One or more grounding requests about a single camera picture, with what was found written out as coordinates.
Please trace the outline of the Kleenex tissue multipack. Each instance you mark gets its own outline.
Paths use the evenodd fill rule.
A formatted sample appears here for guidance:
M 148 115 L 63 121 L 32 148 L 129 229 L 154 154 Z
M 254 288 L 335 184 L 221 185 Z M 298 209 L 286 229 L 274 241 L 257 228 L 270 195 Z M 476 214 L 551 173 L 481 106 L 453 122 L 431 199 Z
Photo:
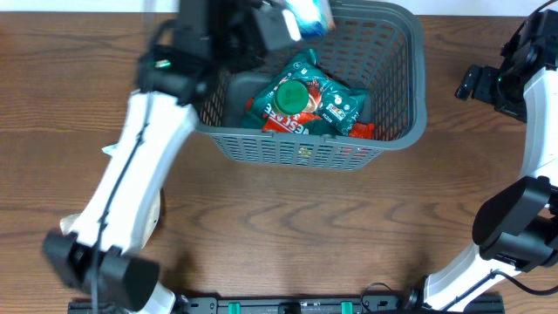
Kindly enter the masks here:
M 335 29 L 330 0 L 286 0 L 302 38 L 316 38 Z

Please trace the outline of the green lid jar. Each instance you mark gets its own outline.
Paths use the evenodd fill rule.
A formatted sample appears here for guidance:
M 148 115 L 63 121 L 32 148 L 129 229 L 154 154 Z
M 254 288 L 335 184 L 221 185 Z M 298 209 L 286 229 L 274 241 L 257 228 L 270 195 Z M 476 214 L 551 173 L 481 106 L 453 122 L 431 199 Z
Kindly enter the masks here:
M 287 80 L 276 89 L 272 106 L 281 115 L 313 113 L 316 102 L 310 95 L 309 87 L 300 80 Z

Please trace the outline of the green Nescafe coffee bag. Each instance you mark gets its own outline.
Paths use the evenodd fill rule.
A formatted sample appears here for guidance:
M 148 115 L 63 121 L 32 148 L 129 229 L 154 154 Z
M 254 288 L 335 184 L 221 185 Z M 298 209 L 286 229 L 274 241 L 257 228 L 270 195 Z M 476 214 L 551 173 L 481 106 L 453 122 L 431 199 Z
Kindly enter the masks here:
M 316 102 L 313 113 L 287 116 L 274 111 L 272 101 L 276 89 L 287 80 L 307 84 Z M 322 72 L 317 66 L 315 51 L 308 49 L 296 54 L 268 85 L 248 100 L 242 127 L 264 132 L 340 135 L 369 140 L 374 125 L 357 121 L 366 98 L 367 91 L 350 89 Z

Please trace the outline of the teal wet wipes pack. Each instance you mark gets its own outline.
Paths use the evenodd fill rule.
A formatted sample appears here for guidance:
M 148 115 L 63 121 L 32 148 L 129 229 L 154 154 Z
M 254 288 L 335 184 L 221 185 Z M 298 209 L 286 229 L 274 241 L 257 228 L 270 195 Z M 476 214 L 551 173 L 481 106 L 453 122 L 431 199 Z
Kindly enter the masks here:
M 112 144 L 110 146 L 106 146 L 102 148 L 102 152 L 104 154 L 107 154 L 109 156 L 113 156 L 113 152 L 115 151 L 115 149 L 117 148 L 117 144 Z

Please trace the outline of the beige plastic pouch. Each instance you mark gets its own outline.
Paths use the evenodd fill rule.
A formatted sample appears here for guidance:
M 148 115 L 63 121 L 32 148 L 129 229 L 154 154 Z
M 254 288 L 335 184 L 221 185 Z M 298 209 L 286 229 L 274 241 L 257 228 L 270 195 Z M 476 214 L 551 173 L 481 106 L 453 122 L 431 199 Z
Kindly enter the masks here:
M 106 198 L 97 191 L 85 209 L 79 214 L 68 215 L 60 220 L 59 226 L 64 236 L 78 235 L 78 242 L 93 246 L 98 240 L 99 219 L 103 214 Z M 123 253 L 137 254 L 143 250 L 160 219 L 160 192 L 153 197 L 148 207 L 140 208 L 131 199 L 123 202 L 117 199 L 105 219 L 101 234 L 100 249 L 107 251 L 117 247 Z

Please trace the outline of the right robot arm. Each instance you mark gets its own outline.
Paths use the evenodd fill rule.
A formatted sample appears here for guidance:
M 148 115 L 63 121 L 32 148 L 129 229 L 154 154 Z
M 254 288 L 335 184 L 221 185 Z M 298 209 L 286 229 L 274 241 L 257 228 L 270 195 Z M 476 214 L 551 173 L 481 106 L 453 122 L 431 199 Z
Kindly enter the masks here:
M 533 296 L 557 292 L 516 278 L 557 263 L 557 13 L 549 3 L 522 22 L 500 55 L 498 68 L 471 65 L 455 96 L 526 124 L 519 178 L 481 206 L 472 243 L 411 290 L 407 311 L 488 313 L 493 302 L 484 294 L 502 280 Z

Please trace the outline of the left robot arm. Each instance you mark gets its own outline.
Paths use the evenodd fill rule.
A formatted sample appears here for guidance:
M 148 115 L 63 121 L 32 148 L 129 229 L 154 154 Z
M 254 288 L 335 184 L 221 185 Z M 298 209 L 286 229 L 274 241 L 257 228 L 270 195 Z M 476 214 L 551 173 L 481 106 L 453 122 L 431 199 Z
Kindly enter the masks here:
M 92 313 L 176 311 L 160 266 L 140 257 L 168 172 L 220 74 L 255 69 L 301 38 L 282 1 L 183 1 L 175 18 L 144 27 L 137 88 L 112 158 L 83 212 L 42 246 L 61 282 L 90 296 Z

